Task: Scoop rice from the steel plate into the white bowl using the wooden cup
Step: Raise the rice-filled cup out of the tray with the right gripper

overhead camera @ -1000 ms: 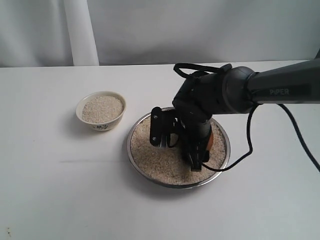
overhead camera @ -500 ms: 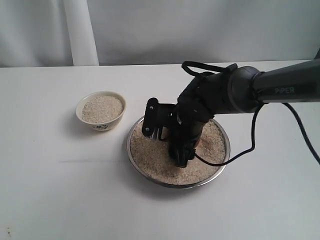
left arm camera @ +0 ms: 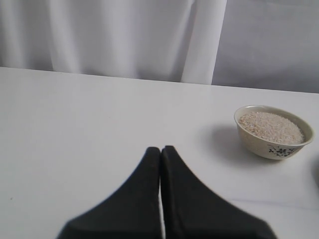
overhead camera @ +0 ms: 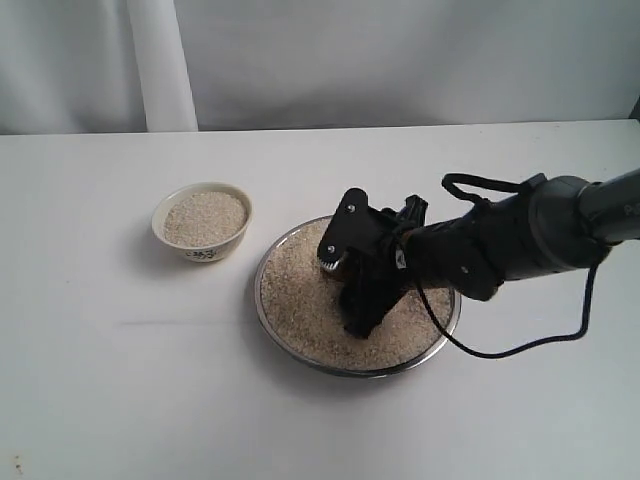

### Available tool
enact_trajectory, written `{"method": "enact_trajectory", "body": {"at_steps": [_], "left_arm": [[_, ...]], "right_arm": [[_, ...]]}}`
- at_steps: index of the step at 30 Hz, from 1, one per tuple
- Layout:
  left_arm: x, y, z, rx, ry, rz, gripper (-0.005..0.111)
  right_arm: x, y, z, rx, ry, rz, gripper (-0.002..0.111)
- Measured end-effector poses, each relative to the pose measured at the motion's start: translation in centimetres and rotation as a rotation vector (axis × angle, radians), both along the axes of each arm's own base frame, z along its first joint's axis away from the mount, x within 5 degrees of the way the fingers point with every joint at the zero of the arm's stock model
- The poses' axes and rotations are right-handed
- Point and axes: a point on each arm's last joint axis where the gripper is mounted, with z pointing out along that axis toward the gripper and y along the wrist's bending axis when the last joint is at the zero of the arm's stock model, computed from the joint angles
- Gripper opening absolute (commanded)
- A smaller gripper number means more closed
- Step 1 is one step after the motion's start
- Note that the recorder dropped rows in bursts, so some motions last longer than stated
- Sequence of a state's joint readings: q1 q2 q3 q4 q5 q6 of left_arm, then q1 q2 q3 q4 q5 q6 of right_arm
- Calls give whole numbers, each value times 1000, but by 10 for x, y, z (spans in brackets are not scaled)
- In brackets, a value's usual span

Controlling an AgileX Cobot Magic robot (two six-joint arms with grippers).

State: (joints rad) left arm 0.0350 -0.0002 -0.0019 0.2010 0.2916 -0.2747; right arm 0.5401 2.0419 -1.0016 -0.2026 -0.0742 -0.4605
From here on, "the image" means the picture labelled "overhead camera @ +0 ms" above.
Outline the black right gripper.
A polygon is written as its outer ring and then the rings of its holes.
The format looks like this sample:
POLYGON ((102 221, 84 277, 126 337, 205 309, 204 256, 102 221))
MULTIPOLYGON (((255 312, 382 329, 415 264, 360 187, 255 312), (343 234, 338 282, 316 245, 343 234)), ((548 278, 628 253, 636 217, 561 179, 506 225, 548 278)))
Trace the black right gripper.
POLYGON ((426 202, 416 195, 400 211, 371 209, 381 231, 376 254, 348 249, 338 267, 344 329, 367 339, 416 283, 488 301, 503 283, 536 277, 530 199, 480 199, 464 216, 431 225, 426 202))

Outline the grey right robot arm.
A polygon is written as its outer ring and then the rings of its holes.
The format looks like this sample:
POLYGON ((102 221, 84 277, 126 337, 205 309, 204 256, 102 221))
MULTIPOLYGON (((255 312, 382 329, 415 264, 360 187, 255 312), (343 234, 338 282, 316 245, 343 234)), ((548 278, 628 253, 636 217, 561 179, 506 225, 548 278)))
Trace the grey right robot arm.
POLYGON ((471 210, 428 224, 419 196, 400 210, 379 210, 362 189, 343 195, 317 256, 343 284, 339 304, 352 336, 367 338, 411 289, 449 288, 487 301, 508 281, 593 270, 613 246, 639 236, 634 171, 604 183, 450 173, 442 185, 471 210))

